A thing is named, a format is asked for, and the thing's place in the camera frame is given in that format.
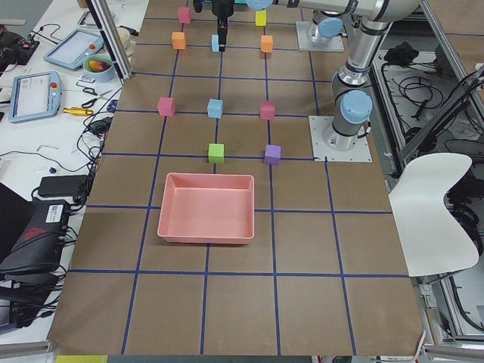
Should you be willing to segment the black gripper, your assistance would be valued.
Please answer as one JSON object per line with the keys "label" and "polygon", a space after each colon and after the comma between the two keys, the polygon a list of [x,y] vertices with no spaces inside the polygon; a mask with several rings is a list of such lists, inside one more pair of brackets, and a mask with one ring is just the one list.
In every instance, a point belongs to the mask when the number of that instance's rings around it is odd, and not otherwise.
{"label": "black gripper", "polygon": [[228,34],[228,18],[234,13],[235,0],[212,0],[212,13],[217,17],[219,51],[224,52]]}

